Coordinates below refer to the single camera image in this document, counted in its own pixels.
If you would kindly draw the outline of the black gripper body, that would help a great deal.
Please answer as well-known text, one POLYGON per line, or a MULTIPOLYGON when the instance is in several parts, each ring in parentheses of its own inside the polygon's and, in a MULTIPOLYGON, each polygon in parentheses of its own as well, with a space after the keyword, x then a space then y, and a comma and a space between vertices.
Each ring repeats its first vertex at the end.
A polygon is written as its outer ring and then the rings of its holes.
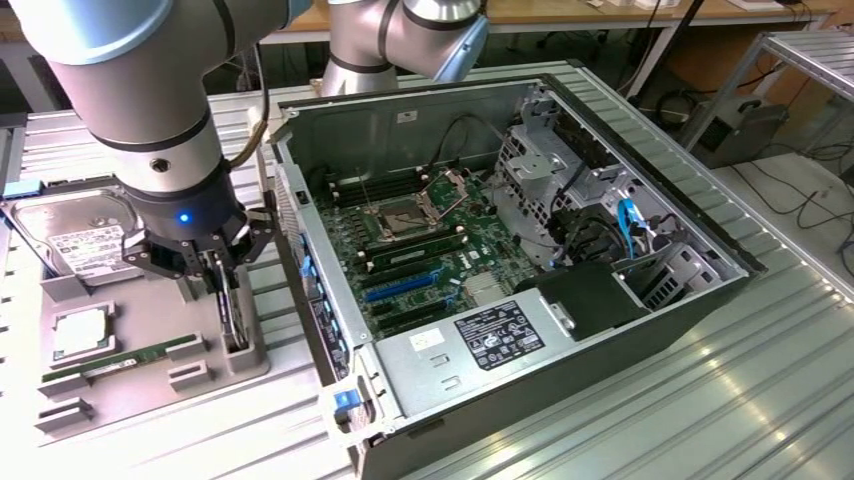
POLYGON ((247 223, 226 164, 219 164, 195 186, 175 192, 147 192, 124 186, 138 220, 135 229, 172 241, 224 234, 231 240, 247 223))

